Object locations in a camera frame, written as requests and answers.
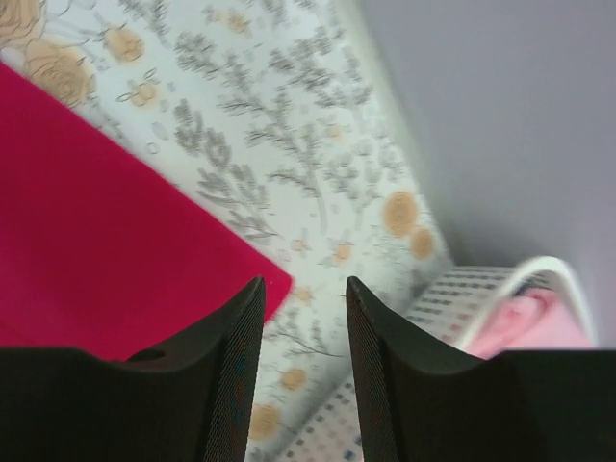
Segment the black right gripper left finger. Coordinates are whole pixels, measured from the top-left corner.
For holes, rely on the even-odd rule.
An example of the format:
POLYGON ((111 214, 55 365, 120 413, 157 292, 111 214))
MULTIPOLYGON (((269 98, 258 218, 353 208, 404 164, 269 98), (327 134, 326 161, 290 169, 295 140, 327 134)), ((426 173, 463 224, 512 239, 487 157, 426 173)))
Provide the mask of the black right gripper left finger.
POLYGON ((72 347, 1 351, 5 461, 241 461, 266 284, 125 361, 72 347))

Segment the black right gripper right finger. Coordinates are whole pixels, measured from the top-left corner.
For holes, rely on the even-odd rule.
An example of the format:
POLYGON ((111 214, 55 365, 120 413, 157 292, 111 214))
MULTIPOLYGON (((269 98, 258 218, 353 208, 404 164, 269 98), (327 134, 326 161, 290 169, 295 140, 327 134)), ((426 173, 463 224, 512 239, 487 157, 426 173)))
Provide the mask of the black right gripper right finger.
POLYGON ((366 460, 614 459, 613 351, 482 360, 407 321, 356 277, 346 317, 366 460))

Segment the red t shirt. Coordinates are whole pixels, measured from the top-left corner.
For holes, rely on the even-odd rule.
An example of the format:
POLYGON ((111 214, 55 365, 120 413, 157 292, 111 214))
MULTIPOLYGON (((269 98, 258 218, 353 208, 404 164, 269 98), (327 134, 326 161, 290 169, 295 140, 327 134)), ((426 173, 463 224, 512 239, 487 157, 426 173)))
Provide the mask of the red t shirt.
POLYGON ((1 70, 1 344, 124 360, 251 279, 292 277, 58 101, 1 70))

